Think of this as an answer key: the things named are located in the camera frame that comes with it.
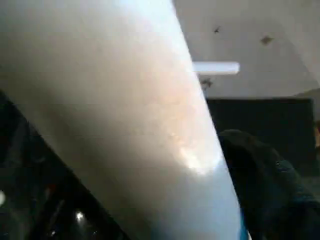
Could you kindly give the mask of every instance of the black fabric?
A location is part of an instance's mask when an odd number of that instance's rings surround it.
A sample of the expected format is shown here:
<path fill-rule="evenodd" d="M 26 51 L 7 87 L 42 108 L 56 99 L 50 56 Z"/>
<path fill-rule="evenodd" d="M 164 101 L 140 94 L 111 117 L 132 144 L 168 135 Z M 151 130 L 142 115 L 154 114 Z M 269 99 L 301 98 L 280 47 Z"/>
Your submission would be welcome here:
<path fill-rule="evenodd" d="M 245 132 L 219 139 L 252 239 L 319 239 L 320 205 L 290 163 Z"/>

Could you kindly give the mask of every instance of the ceiling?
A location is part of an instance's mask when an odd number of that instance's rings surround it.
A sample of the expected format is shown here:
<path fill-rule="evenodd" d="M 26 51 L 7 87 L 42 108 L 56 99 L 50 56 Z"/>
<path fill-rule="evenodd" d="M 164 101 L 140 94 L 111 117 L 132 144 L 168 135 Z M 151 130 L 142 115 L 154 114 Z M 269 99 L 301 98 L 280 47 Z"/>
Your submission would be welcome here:
<path fill-rule="evenodd" d="M 319 88 L 320 1 L 175 0 L 194 61 L 237 61 L 207 97 L 285 97 Z"/>

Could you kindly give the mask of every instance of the white ceiling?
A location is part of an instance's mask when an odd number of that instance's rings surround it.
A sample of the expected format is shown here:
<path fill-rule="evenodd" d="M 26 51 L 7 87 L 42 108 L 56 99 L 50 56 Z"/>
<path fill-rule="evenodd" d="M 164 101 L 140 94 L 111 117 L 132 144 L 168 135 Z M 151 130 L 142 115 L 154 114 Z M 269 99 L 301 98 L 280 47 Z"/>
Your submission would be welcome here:
<path fill-rule="evenodd" d="M 320 1 L 175 0 L 194 61 L 237 61 L 208 97 L 283 97 L 319 88 Z M 273 40 L 264 45 L 264 37 Z"/>

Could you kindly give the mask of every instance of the dark wall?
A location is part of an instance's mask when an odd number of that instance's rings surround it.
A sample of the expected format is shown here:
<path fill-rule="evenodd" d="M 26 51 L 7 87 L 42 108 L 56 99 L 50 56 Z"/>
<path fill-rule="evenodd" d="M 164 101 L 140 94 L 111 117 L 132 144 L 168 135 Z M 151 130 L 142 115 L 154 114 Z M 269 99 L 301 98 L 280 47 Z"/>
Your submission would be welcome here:
<path fill-rule="evenodd" d="M 318 176 L 310 99 L 209 99 L 218 132 L 237 129 L 273 146 L 303 177 Z"/>

